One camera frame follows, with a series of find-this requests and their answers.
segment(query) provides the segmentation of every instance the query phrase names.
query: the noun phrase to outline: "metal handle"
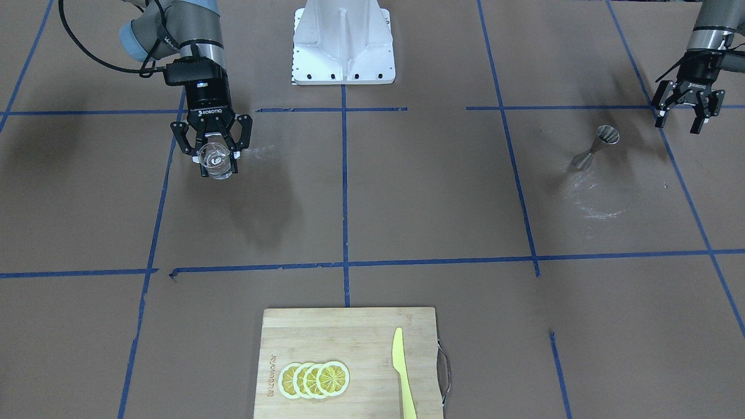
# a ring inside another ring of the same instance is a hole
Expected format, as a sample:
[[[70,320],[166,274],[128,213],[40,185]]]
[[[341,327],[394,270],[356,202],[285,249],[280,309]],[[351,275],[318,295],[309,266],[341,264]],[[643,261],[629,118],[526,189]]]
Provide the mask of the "metal handle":
[[[441,395],[443,396],[443,409],[444,409],[445,408],[445,403],[446,403],[447,398],[448,398],[448,394],[450,394],[450,387],[451,387],[451,380],[450,380],[450,358],[448,357],[448,353],[445,352],[445,349],[443,349],[443,346],[440,343],[440,340],[439,339],[437,339],[437,352],[438,353],[442,353],[443,356],[445,357],[446,376],[448,377],[448,387],[445,389],[445,393],[441,393]],[[440,364],[439,363],[437,364],[437,370],[438,370],[438,372],[440,370]],[[440,383],[440,375],[439,374],[437,374],[437,379],[438,379],[437,382],[439,384]]]

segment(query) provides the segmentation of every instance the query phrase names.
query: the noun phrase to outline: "lemon slice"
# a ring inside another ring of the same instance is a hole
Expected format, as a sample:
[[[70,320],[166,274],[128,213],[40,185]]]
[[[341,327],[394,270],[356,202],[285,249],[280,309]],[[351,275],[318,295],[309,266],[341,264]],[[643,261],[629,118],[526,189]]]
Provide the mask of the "lemon slice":
[[[328,397],[321,393],[321,390],[318,388],[318,381],[316,380],[318,370],[322,366],[323,364],[313,364],[313,366],[308,368],[308,370],[305,372],[305,376],[303,376],[302,378],[303,386],[300,387],[300,389],[303,393],[314,399],[325,399]]]
[[[292,385],[295,370],[299,366],[299,362],[287,364],[282,369],[282,372],[279,373],[279,379],[281,380],[281,382],[279,383],[279,392],[282,393],[282,396],[285,396],[288,399],[300,398],[300,395],[297,393],[297,391],[295,391],[295,387]]]
[[[295,372],[292,376],[292,386],[295,390],[295,394],[298,394],[303,399],[312,399],[313,397],[308,396],[303,389],[305,388],[305,372],[308,371],[310,367],[313,365],[316,365],[315,362],[306,362],[305,364],[300,364],[300,366],[297,367]]]
[[[316,383],[324,396],[338,396],[349,385],[349,369],[339,361],[327,362],[318,369]]]

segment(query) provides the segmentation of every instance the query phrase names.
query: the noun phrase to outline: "double-sided jigger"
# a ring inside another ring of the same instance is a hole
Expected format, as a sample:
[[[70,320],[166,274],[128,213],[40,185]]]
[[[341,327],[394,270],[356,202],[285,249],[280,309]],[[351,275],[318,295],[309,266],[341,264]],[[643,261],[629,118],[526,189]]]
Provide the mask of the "double-sided jigger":
[[[601,125],[597,128],[597,136],[592,142],[592,147],[590,147],[588,151],[583,151],[574,156],[571,160],[571,164],[579,170],[587,170],[587,168],[590,167],[590,163],[592,163],[592,157],[595,153],[609,145],[618,143],[620,138],[621,135],[614,127],[611,127],[610,125]]]

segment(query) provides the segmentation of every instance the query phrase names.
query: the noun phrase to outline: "wooden cutting board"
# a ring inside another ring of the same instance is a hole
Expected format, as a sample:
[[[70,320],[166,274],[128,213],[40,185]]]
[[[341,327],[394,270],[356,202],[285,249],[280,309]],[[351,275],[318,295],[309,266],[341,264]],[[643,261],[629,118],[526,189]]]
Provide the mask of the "wooden cutting board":
[[[265,310],[254,419],[403,418],[391,358],[397,327],[404,330],[417,419],[443,419],[432,307]],[[349,368],[349,387],[342,395],[290,400],[279,392],[279,372],[287,364],[334,360]]]

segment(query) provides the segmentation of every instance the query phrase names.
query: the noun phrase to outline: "knife blade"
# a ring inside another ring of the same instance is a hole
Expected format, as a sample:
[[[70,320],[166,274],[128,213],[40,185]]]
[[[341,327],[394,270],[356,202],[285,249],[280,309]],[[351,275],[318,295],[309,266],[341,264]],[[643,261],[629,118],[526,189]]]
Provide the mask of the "knife blade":
[[[404,419],[416,419],[414,400],[409,388],[409,376],[406,372],[406,357],[404,355],[404,330],[399,327],[393,334],[393,367],[401,378],[401,399],[404,406]]]

